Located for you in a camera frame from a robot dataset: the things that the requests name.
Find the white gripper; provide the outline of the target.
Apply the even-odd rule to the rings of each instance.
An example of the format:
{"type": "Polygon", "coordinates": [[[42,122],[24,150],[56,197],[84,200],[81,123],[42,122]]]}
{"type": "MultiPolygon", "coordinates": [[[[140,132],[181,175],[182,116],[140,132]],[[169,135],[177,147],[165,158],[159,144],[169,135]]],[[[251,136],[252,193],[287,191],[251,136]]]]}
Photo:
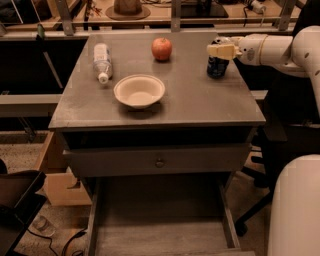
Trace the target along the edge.
{"type": "Polygon", "coordinates": [[[266,34],[250,34],[244,37],[221,36],[219,38],[221,45],[208,45],[207,53],[209,56],[224,60],[232,60],[237,57],[245,65],[259,66],[261,47],[266,37],[266,34]]]}

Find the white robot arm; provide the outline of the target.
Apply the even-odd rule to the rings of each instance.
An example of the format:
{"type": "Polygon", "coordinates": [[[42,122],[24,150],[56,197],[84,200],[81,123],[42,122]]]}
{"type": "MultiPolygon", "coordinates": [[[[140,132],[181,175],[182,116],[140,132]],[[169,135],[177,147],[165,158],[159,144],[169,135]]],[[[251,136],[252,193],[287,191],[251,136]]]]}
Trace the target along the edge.
{"type": "Polygon", "coordinates": [[[268,256],[320,256],[320,26],[291,36],[218,36],[207,52],[281,73],[264,99],[266,123],[257,135],[265,172],[242,169],[269,192],[236,221],[237,233],[270,205],[268,256]]]}

